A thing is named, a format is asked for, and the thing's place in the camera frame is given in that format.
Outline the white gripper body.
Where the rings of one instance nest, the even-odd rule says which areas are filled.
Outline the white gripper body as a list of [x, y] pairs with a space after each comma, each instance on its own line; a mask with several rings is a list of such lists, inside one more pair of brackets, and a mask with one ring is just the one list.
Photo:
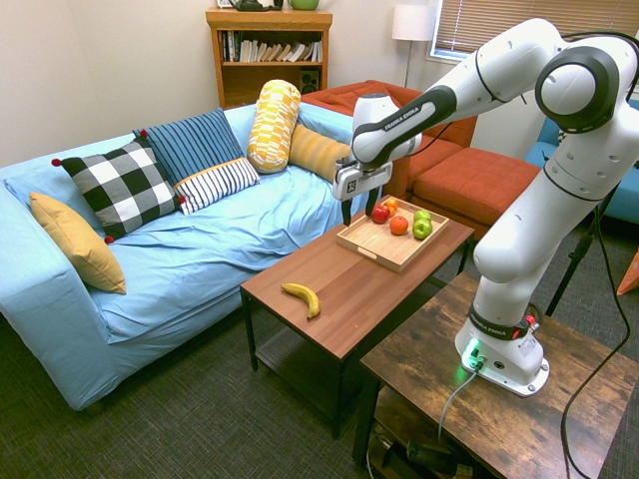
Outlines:
[[391, 174], [392, 163], [365, 171], [360, 162], [342, 158], [335, 162], [332, 194], [341, 202], [351, 200], [357, 195], [382, 187], [389, 182]]

